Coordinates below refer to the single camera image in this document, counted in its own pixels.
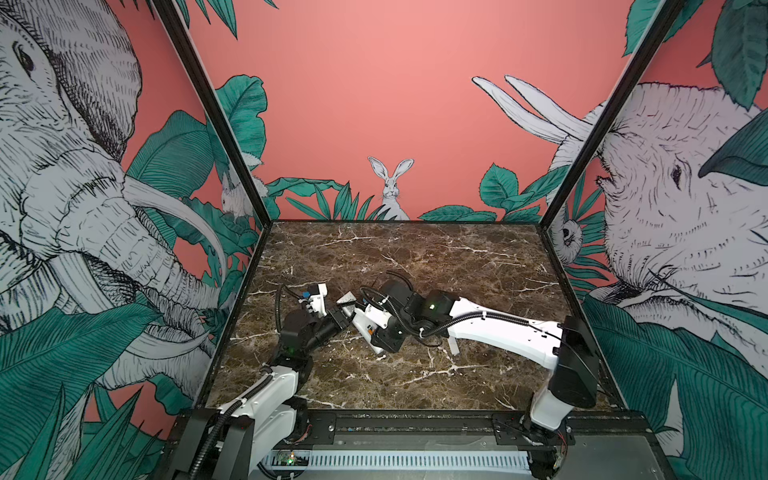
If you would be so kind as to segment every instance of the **mural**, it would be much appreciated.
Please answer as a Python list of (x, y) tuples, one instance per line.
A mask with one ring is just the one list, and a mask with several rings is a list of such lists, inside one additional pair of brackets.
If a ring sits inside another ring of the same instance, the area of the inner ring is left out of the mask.
[[(633, 4), (627, 51), (650, 3)], [(627, 404), (681, 479), (768, 478), (766, 15), (688, 2), (667, 36), (685, 38), (659, 51), (550, 230)], [(698, 65), (681, 60), (708, 44)], [(696, 80), (654, 80), (676, 75)]]
[(207, 199), (237, 189), (210, 125), (175, 111), (124, 157), (144, 85), (115, 4), (0, 2), (4, 480), (145, 478), (168, 431), (138, 419), (196, 398), (259, 238), (247, 199)]

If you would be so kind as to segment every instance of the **black metal frame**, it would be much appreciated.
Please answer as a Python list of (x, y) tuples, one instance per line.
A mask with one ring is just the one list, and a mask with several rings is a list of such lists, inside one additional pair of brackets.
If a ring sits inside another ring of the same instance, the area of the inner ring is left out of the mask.
[(194, 403), (194, 408), (196, 409), (204, 407), (208, 400), (210, 389), (214, 384), (214, 379), (216, 378), (216, 374), (219, 371), (219, 367), (221, 367), (221, 360), (223, 358), (224, 352), (227, 351), (227, 347), (230, 344), (230, 337), (232, 336), (232, 332), (235, 329), (235, 324), (237, 324), (237, 319), (240, 317), (240, 311), (243, 309), (245, 298), (248, 295), (248, 286), (250, 285), (251, 280), (253, 280), (253, 275), (256, 274), (259, 261), (261, 260), (262, 253), (264, 253), (264, 247), (266, 246), (266, 242), (269, 240), (271, 232), (271, 223), (265, 225), (264, 229), (261, 230), (259, 241), (256, 244), (256, 250), (253, 252), (252, 257), (250, 258), (250, 262), (248, 263), (248, 268), (246, 269), (245, 275), (243, 276), (243, 283), (240, 287), (240, 292), (237, 294), (235, 304), (232, 307), (229, 318), (227, 318), (227, 324), (221, 331), (221, 337), (219, 338), (219, 343), (216, 345), (214, 357), (210, 360), (208, 373), (205, 375), (203, 385), (200, 387), (200, 392), (197, 394), (197, 399)]
[(216, 134), (219, 136), (221, 145), (230, 158), (230, 162), (240, 178), (240, 182), (253, 204), (253, 209), (259, 222), (266, 227), (272, 223), (270, 215), (266, 212), (264, 202), (261, 200), (259, 192), (253, 185), (253, 178), (250, 175), (248, 167), (245, 165), (243, 155), (240, 153), (240, 147), (237, 145), (237, 139), (232, 133), (229, 121), (221, 109), (221, 104), (216, 96), (216, 91), (208, 82), (203, 65), (197, 57), (192, 41), (187, 35), (187, 27), (181, 21), (176, 12), (174, 0), (153, 0), (157, 16), (160, 17), (165, 31), (168, 33), (170, 41), (176, 48), (176, 53), (187, 70), (192, 85), (194, 86), (200, 102), (203, 104), (209, 121), (214, 126)]
[(587, 140), (584, 141), (584, 145), (581, 147), (576, 160), (565, 176), (563, 184), (560, 186), (557, 194), (555, 194), (549, 207), (547, 207), (547, 211), (544, 212), (540, 225), (545, 230), (552, 225), (554, 216), (558, 214), (563, 204), (565, 204), (578, 179), (584, 173), (592, 158), (594, 158), (600, 143), (611, 130), (616, 117), (621, 113), (621, 109), (624, 108), (624, 103), (640, 81), (645, 69), (650, 64), (650, 60), (656, 54), (656, 50), (661, 45), (661, 42), (664, 41), (664, 37), (684, 5), (685, 0), (665, 0), (664, 4), (660, 7), (659, 12), (637, 46), (632, 59), (624, 69), (621, 79), (608, 98), (603, 113), (598, 118), (598, 121), (595, 122)]

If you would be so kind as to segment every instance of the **wire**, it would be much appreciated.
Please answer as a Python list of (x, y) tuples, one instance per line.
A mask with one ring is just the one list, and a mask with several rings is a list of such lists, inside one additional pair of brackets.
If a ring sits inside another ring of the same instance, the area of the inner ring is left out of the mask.
[(304, 470), (299, 470), (299, 473), (291, 472), (288, 476), (286, 475), (275, 475), (271, 473), (269, 470), (266, 469), (263, 463), (259, 462), (259, 471), (261, 471), (267, 478), (271, 478), (272, 480), (277, 480), (278, 478), (284, 478), (286, 480), (289, 480), (290, 478), (296, 478), (299, 475), (304, 473)]
[(396, 276), (396, 277), (398, 277), (400, 280), (402, 280), (403, 282), (405, 282), (405, 283), (406, 283), (406, 285), (408, 286), (408, 288), (409, 288), (409, 289), (411, 289), (411, 291), (413, 291), (413, 283), (411, 283), (411, 280), (408, 280), (407, 278), (405, 278), (405, 277), (404, 277), (403, 275), (401, 275), (400, 273), (394, 272), (394, 271), (392, 271), (392, 270), (387, 270), (387, 271), (386, 271), (386, 272), (384, 272), (384, 273), (388, 273), (389, 275), (392, 275), (392, 276)]
[(210, 433), (205, 438), (203, 446), (200, 448), (200, 451), (197, 453), (197, 455), (195, 455), (195, 458), (192, 461), (192, 468), (190, 468), (189, 472), (189, 480), (197, 480), (197, 475), (200, 473), (200, 467), (203, 466), (203, 462), (205, 462), (205, 458), (208, 456), (208, 453), (213, 448), (213, 446), (216, 445), (216, 442), (218, 442), (221, 429), (224, 427), (224, 423), (227, 422), (227, 419), (232, 416), (235, 410), (243, 405), (242, 399), (251, 399), (265, 386), (267, 386), (269, 382), (272, 381), (272, 369), (270, 367), (263, 367), (262, 372), (265, 372), (265, 376), (262, 377), (264, 380), (257, 383), (252, 389), (245, 392), (241, 399), (238, 399), (235, 403), (230, 405), (224, 413), (219, 415), (219, 418), (216, 420), (216, 423), (210, 430)]

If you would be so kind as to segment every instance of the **green leaf illustration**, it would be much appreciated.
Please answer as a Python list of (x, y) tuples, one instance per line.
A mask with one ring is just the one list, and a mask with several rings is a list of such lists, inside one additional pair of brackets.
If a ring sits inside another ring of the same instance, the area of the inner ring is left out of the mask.
[(518, 176), (496, 164), (485, 172), (480, 181), (480, 198), (489, 207), (502, 208), (502, 202), (518, 194)]
[(181, 10), (181, 15), (184, 17), (184, 23), (186, 23), (187, 28), (189, 28), (190, 27), (190, 11), (187, 8), (187, 0), (176, 0), (176, 3), (177, 5), (179, 5), (179, 10)]
[(344, 217), (344, 214), (349, 209), (349, 206), (351, 205), (352, 200), (352, 190), (349, 188), (349, 182), (342, 187), (341, 191), (338, 195), (336, 195), (336, 201), (333, 202), (333, 217), (330, 216), (330, 212), (328, 213), (328, 218), (336, 219), (337, 217)]
[[(227, 80), (216, 93), (242, 152), (261, 158), (266, 144), (264, 120), (259, 117), (266, 111), (266, 93), (261, 79), (237, 75)], [(224, 171), (229, 168), (226, 155), (217, 157), (216, 162), (217, 170), (219, 165)]]
[(629, 408), (641, 410), (654, 431), (666, 422), (677, 380), (686, 466), (693, 475), (737, 480), (764, 473), (768, 379), (685, 329), (635, 323), (622, 309), (590, 296), (582, 307)]
[(568, 275), (575, 278), (599, 278), (608, 280), (605, 275), (591, 268), (574, 268), (572, 266), (565, 266), (563, 268), (565, 268), (565, 271), (568, 272)]
[(121, 450), (123, 437), (131, 423), (131, 416), (140, 394), (141, 390), (136, 392), (103, 424), (98, 433), (83, 449), (80, 457), (67, 474), (66, 480), (114, 478), (113, 475), (108, 474), (108, 469)]
[(533, 194), (531, 200), (538, 200), (539, 198), (549, 195), (555, 188), (560, 187), (563, 183), (565, 175), (568, 174), (568, 165), (563, 167), (557, 167), (554, 170), (550, 170), (538, 180), (528, 185), (520, 195)]
[(312, 207), (309, 207), (305, 204), (302, 204), (298, 200), (294, 200), (293, 198), (286, 198), (288, 200), (288, 203), (293, 205), (294, 207), (298, 208), (305, 214), (309, 215), (310, 217), (314, 218), (315, 220), (330, 220), (330, 218), (325, 217), (322, 213), (320, 213), (317, 210), (314, 210)]
[[(349, 192), (349, 185), (346, 186), (346, 191)], [(323, 214), (325, 218), (331, 218), (331, 210), (328, 208), (328, 202), (326, 201), (325, 195), (323, 195), (323, 191), (320, 190), (317, 185), (315, 185), (315, 193), (317, 196), (317, 206), (320, 207), (320, 212)], [(336, 205), (333, 206), (333, 218), (336, 218)]]
[(230, 29), (232, 35), (237, 38), (237, 20), (235, 19), (235, 8), (232, 6), (232, 0), (208, 0), (213, 7), (216, 15), (219, 15), (221, 21)]
[(178, 415), (182, 409), (192, 407), (192, 399), (185, 396), (170, 377), (160, 374), (153, 376), (149, 381), (155, 387), (154, 398), (163, 404), (168, 415)]
[[(212, 204), (204, 204), (197, 198), (185, 199), (183, 202), (210, 225), (227, 255), (233, 253), (245, 253), (247, 255), (248, 247), (255, 245), (259, 240), (259, 234), (242, 222), (238, 223), (233, 214), (225, 214)], [(161, 215), (180, 238), (193, 245), (200, 243), (207, 252), (213, 249), (203, 234), (184, 220), (163, 213)]]
[(582, 247), (579, 250), (579, 255), (594, 255), (596, 253), (605, 253), (605, 245), (590, 245), (588, 247)]
[(574, 199), (571, 204), (571, 209), (573, 210), (573, 214), (571, 215), (571, 218), (578, 218), (578, 210), (579, 206), (581, 205), (581, 195), (584, 193), (584, 180), (586, 179), (586, 175), (582, 174), (581, 177), (579, 177), (578, 182), (576, 183), (576, 190), (574, 190)]
[(14, 480), (45, 480), (64, 414), (64, 386), (61, 386), (45, 424), (18, 467)]
[(343, 187), (334, 180), (310, 180), (309, 178), (290, 178), (281, 177), (274, 182), (267, 184), (270, 197), (279, 197), (285, 190), (294, 192), (300, 197), (311, 197), (315, 194), (315, 185), (320, 190), (332, 188), (341, 190)]
[(202, 187), (213, 167), (205, 125), (185, 111), (175, 111), (144, 142), (126, 175), (180, 198)]
[(149, 323), (162, 317), (136, 303), (91, 315), (50, 309), (19, 329), (0, 336), (0, 471), (30, 448), (65, 389), (69, 411)]
[(634, 0), (627, 16), (627, 47), (624, 54), (634, 53), (643, 38), (648, 22), (654, 17), (659, 0)]
[(205, 19), (208, 20), (208, 24), (210, 24), (210, 17), (208, 16), (208, 10), (205, 8), (205, 0), (195, 0), (197, 3), (197, 6), (200, 7), (200, 10), (203, 11), (203, 15), (205, 15)]
[(365, 201), (365, 203), (362, 204), (360, 207), (360, 210), (357, 212), (357, 217), (355, 220), (365, 220), (366, 214), (368, 213), (368, 206), (371, 203), (371, 200), (373, 200), (373, 195), (368, 197), (368, 200)]
[(719, 172), (768, 186), (768, 110), (761, 111), (699, 169), (699, 178)]
[(582, 215), (585, 215), (592, 207), (594, 207), (594, 203), (598, 201), (598, 198), (603, 194), (603, 189), (598, 187), (597, 190), (592, 192), (592, 194), (587, 197), (587, 200), (584, 200), (584, 203), (581, 204), (581, 206), (578, 208), (578, 212), (576, 212), (575, 218), (581, 218)]
[(751, 108), (768, 66), (768, 6), (732, 5), (726, 0), (715, 25), (712, 69), (733, 101)]
[(585, 281), (585, 280), (579, 280), (576, 278), (569, 278), (568, 282), (571, 284), (574, 288), (581, 288), (584, 290), (587, 290), (588, 292), (591, 292), (595, 289), (595, 285), (592, 285), (591, 283)]
[(599, 269), (609, 271), (607, 265), (604, 265), (602, 262), (598, 262), (595, 259), (592, 259), (590, 257), (576, 257), (576, 261), (574, 261), (575, 265), (581, 265), (581, 266), (596, 266)]
[(452, 222), (472, 212), (471, 208), (463, 205), (444, 205), (430, 210), (419, 218), (428, 222)]
[(504, 215), (503, 222), (538, 222), (541, 217), (538, 215), (540, 207), (526, 208), (524, 210), (516, 210)]
[(733, 348), (730, 345), (730, 343), (726, 342), (725, 339), (722, 336), (720, 336), (718, 332), (715, 332), (710, 342), (712, 342), (712, 344), (714, 345), (719, 346), (721, 349), (725, 349), (726, 351), (731, 352), (732, 354), (734, 354), (735, 356), (739, 357), (744, 362), (746, 362), (746, 358), (744, 358), (744, 355), (742, 355), (739, 350), (736, 350), (735, 348)]
[(461, 215), (457, 222), (495, 222), (496, 214), (493, 212), (479, 211)]

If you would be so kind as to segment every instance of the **brown marble surface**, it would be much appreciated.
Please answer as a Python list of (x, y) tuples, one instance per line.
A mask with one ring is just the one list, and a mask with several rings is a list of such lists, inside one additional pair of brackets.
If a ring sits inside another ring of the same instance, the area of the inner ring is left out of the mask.
[[(209, 406), (227, 402), (258, 378), (277, 341), (273, 292), (328, 285), (327, 303), (386, 270), (406, 273), (426, 295), (448, 290), (495, 310), (562, 321), (569, 313), (533, 226), (414, 223), (277, 223), (214, 381)], [(283, 297), (283, 317), (294, 307)], [(357, 330), (315, 351), (298, 392), (310, 408), (525, 409), (546, 370), (514, 353), (459, 339), (427, 348), (406, 339), (399, 353), (375, 355)], [(598, 407), (607, 403), (600, 399)]]

